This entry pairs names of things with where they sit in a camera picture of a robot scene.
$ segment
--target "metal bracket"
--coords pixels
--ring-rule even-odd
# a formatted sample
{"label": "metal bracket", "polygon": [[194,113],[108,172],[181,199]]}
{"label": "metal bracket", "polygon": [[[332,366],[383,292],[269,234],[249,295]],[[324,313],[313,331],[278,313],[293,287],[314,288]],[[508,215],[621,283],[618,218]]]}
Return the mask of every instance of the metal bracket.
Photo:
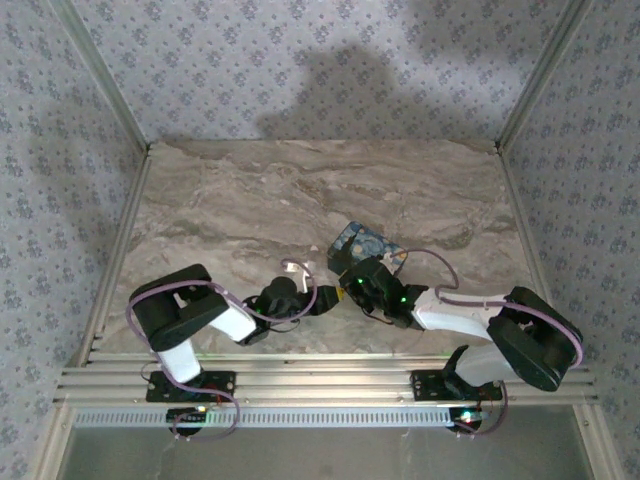
{"label": "metal bracket", "polygon": [[[191,393],[176,388],[163,372],[153,372],[149,377],[146,400],[149,403],[225,403],[229,402],[222,396],[208,393]],[[203,371],[194,380],[188,383],[195,388],[213,388],[233,395],[236,388],[235,372]]]}
{"label": "metal bracket", "polygon": [[[447,388],[442,370],[414,370],[411,372],[410,380],[413,399],[416,402],[461,400]],[[502,391],[500,387],[487,384],[478,389],[474,389],[474,395],[464,400],[477,402],[502,400]]]}

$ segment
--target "marble table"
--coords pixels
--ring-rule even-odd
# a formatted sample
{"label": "marble table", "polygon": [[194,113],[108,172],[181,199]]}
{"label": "marble table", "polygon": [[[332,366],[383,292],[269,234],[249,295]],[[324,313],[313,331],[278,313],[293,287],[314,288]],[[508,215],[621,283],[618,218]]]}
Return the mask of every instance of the marble table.
{"label": "marble table", "polygon": [[[326,252],[352,220],[403,247],[430,247],[457,269],[462,293],[531,287],[513,212],[490,145],[439,141],[225,141],[152,146],[148,178],[105,322],[100,350],[146,351],[124,307],[138,286],[193,263],[240,298],[282,274],[283,257]],[[337,283],[325,268],[322,283]],[[412,254],[404,282],[448,280]],[[215,353],[448,353],[481,340],[417,332],[365,317],[349,299],[287,334],[240,347],[207,328]]]}

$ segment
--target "aluminum frame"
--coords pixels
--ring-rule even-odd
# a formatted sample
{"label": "aluminum frame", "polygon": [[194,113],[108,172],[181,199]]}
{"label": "aluminum frame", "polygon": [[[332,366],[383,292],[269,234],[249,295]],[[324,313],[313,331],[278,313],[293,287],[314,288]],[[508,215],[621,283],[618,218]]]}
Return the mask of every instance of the aluminum frame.
{"label": "aluminum frame", "polygon": [[[127,250],[142,197],[153,149],[142,162],[122,215],[107,271],[75,362],[65,369],[54,398],[54,415],[33,470],[36,480],[57,478],[76,415],[86,407],[131,407],[143,411],[146,382],[140,376],[153,358],[147,354],[108,354],[93,350],[100,343],[104,321]],[[516,214],[521,240],[536,288],[548,298],[537,250],[519,212],[508,166],[502,162],[505,183]],[[246,406],[273,407],[394,407],[413,406],[409,374],[416,369],[439,369],[447,357],[436,355],[199,355],[206,369],[238,373],[236,396]],[[623,480],[611,435],[598,405],[594,378],[586,367],[569,372],[558,392],[536,390],[521,381],[507,383],[514,405],[572,405],[594,477]],[[465,402],[421,402],[425,407],[466,405]],[[154,407],[168,404],[154,404]]]}

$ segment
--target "wall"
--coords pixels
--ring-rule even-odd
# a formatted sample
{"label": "wall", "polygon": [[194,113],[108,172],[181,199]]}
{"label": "wall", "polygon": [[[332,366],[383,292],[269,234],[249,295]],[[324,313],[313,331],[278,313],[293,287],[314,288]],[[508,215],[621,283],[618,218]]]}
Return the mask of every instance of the wall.
{"label": "wall", "polygon": [[564,0],[75,0],[147,140],[498,136]]}
{"label": "wall", "polygon": [[597,2],[507,154],[553,298],[640,478],[640,2]]}
{"label": "wall", "polygon": [[0,478],[22,478],[140,160],[48,3],[0,2]]}

